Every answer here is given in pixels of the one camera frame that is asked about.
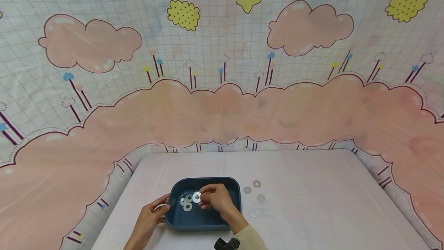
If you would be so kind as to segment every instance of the pink cloud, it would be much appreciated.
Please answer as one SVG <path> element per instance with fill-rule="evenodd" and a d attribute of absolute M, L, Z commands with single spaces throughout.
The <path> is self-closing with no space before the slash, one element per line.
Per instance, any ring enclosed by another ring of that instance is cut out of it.
<path fill-rule="evenodd" d="M 114 107 L 97 107 L 84 127 L 38 136 L 18 150 L 15 165 L 0 168 L 0 227 L 8 223 L 0 231 L 3 248 L 58 249 L 85 206 L 104 191 L 113 162 L 140 145 L 227 145 L 247 136 L 307 146 L 354 138 L 360 149 L 393 163 L 395 183 L 411 194 L 412 209 L 444 240 L 444 217 L 438 216 L 444 210 L 444 122 L 436 123 L 409 87 L 364 86 L 359 77 L 340 75 L 324 87 L 298 83 L 256 96 L 235 84 L 190 93 L 178 81 L 162 80 Z"/>
<path fill-rule="evenodd" d="M 307 2 L 298 0 L 287 5 L 268 27 L 271 29 L 267 39 L 269 47 L 283 47 L 289 56 L 302 56 L 313 48 L 328 48 L 347 38 L 354 24 L 350 15 L 336 15 L 330 5 L 312 10 Z"/>
<path fill-rule="evenodd" d="M 86 25 L 65 14 L 50 17 L 39 44 L 53 65 L 71 68 L 79 65 L 92 73 L 111 71 L 114 64 L 129 61 L 141 46 L 140 34 L 130 28 L 115 29 L 111 24 L 94 19 Z"/>

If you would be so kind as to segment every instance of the backdrop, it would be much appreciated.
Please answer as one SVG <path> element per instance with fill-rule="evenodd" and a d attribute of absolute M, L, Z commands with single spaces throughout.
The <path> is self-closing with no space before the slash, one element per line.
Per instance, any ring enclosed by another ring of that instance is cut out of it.
<path fill-rule="evenodd" d="M 0 0 L 2 245 L 90 249 L 152 152 L 345 148 L 442 249 L 443 21 L 444 0 Z"/>

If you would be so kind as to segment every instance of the plastic basin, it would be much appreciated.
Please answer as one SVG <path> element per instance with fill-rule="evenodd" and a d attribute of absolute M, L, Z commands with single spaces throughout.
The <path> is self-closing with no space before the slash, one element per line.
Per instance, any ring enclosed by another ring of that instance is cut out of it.
<path fill-rule="evenodd" d="M 183 206 L 179 204 L 181 198 L 199 191 L 210 183 L 223 183 L 230 193 L 234 206 L 242 211 L 241 190 L 235 179 L 231 177 L 194 177 L 180 180 L 173 186 L 168 201 L 171 208 L 165 215 L 166 223 L 179 231 L 230 230 L 227 222 L 215 209 L 201 209 L 197 203 L 191 202 L 192 209 L 185 212 Z"/>

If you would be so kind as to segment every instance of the person's left hand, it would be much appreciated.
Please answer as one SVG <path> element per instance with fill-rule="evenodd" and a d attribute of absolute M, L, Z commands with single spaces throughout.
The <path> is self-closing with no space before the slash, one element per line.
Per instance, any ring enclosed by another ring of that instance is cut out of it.
<path fill-rule="evenodd" d="M 156 225 L 165 223 L 163 216 L 169 211 L 170 206 L 162 204 L 168 202 L 169 196 L 170 194 L 165 194 L 141 209 L 136 226 L 124 250 L 141 250 L 148 244 Z"/>

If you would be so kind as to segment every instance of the beige sleeve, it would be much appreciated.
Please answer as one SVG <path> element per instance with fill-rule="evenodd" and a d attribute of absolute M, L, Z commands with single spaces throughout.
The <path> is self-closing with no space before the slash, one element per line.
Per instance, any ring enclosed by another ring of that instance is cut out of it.
<path fill-rule="evenodd" d="M 240 242 L 238 250 L 268 250 L 264 241 L 251 225 L 243 228 L 242 231 L 234 235 Z"/>

